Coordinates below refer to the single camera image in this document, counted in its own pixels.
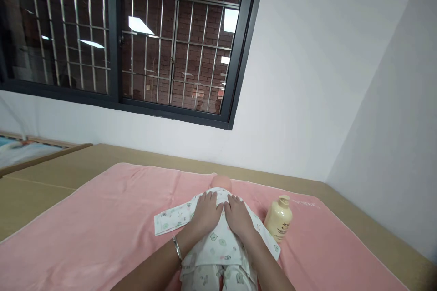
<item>black window frame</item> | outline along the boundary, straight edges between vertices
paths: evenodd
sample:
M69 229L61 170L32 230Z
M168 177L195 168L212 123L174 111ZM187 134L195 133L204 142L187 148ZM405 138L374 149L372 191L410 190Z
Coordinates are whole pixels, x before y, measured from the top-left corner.
M6 15L5 10L0 9L0 32L2 35L0 39L0 90L232 130L249 55L250 43L252 41L259 0L241 0L220 114L134 100L122 96L121 6L121 0L108 0L109 46L111 49L111 69L109 71L111 83L109 95L13 78L12 65L11 62L8 61L10 56L5 53L4 47L2 46L5 35Z

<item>doll head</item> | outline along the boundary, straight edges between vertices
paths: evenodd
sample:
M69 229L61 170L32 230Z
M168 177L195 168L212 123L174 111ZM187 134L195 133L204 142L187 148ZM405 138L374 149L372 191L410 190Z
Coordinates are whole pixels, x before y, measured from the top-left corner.
M226 175L216 175L211 181L211 188L219 187L232 192L232 183Z

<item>yellow bottle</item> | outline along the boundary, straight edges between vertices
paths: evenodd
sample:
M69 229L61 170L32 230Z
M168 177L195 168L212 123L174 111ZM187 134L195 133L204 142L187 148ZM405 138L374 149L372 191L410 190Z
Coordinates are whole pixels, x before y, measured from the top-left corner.
M264 221L264 226L278 243L281 243L293 219L288 207L289 200L289 196L279 196L278 200L273 201Z

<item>glass pane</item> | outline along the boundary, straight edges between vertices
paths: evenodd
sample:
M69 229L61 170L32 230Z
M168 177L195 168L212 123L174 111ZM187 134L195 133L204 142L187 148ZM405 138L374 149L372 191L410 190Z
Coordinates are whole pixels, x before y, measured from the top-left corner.
M240 0L122 1L124 96L219 114Z
M13 77L108 93L107 0L0 0Z

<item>brick wall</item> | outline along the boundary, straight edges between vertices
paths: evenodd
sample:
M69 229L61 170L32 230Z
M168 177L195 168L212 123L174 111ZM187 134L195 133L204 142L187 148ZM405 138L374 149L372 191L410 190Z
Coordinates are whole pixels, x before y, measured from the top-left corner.
M227 2L238 3L238 0L226 0ZM132 0L123 0L123 12L132 13ZM172 38L173 24L175 14L175 0L149 0L148 8L146 0L134 0L134 16L140 17L146 21L146 10L148 9L147 25L155 33L160 34L161 24L161 7L163 8L163 25L162 36ZM220 6L192 3L190 1L181 0L179 2L179 16L177 25L177 39L181 41L190 41L196 43L203 42L205 34L205 45L217 45L219 35L220 20L224 10ZM125 19L125 30L129 30L127 26L127 14ZM233 33L223 31L223 20L221 25L220 39L218 45L221 47L230 48L232 45ZM125 34L125 41L122 47L123 70L131 70L131 51L132 41L131 36ZM158 75L170 78L171 77L171 41L161 40L161 60L159 62L159 40L147 38L147 61L145 66L145 50L146 37L144 35L135 35L133 37L133 71L144 74L145 67L148 70L147 75ZM175 45L176 53L174 58L174 79L173 83L173 106L182 106L189 109L197 109L209 112L218 112L220 109L221 98L225 85L222 84L226 80L226 64L221 63L221 57L230 57L230 51L216 50L214 48L202 47L197 45L187 45L177 43ZM200 83L203 85L193 85L190 83ZM123 75L123 93L126 97L131 97L130 88L132 86L131 74ZM133 77L133 98L146 101L157 101L158 103L168 103L169 81L156 79L152 77L144 77L135 75Z
M239 0L226 0L227 2L238 3ZM26 9L35 11L33 0L24 0ZM50 23L48 19L48 7L46 0L37 0L40 14L41 34L51 37ZM50 54L47 68L50 74L50 81L55 80L54 54L58 59L59 74L62 84L68 87L68 68L72 76L72 87L81 88L81 69L78 65L67 64L67 51L70 62L79 63L79 47L81 48L81 61L85 65L105 67L110 64L109 32L106 32L107 61L105 62L105 51L92 48L89 45L80 43L78 39L91 40L91 33L94 42L105 44L105 34L102 30L89 27L79 27L79 34L74 25L66 25L67 48L64 40L64 26L62 23L60 0L50 0L54 38L56 49L53 51L51 40L44 41L44 48ZM122 0L122 30L130 31L128 17L133 15L140 17L147 22L148 27L162 37L172 39L175 17L175 0L133 0L134 8L132 13L132 0ZM105 0L106 11L102 12L103 0L91 0L92 15L88 13L88 0L77 0L78 19L80 24L103 27L103 15L105 15L106 27L109 27L108 0ZM75 23L74 0L64 0L65 20ZM37 20L34 14L24 8L21 15L25 22L26 42L29 47L36 50L40 47L40 38L37 30ZM222 20L220 38L219 29ZM181 41L204 43L205 45L217 44L221 47L232 46L233 33L223 31L224 9L216 5L206 5L181 0L179 2L178 25L176 37ZM171 69L172 69L172 41L146 37L144 34L132 36L123 34L122 44L122 69L127 72L134 72L137 75L123 73L123 95L137 100L145 100L168 104ZM226 80L226 64L221 63L221 57L230 57L228 50L216 50L214 48L202 47L177 43L174 56L174 79L173 95L171 105L183 106L184 108L197 109L209 112L218 112L225 86L222 83ZM107 72L100 68L82 67L84 89L94 91L94 80L96 91L106 92Z

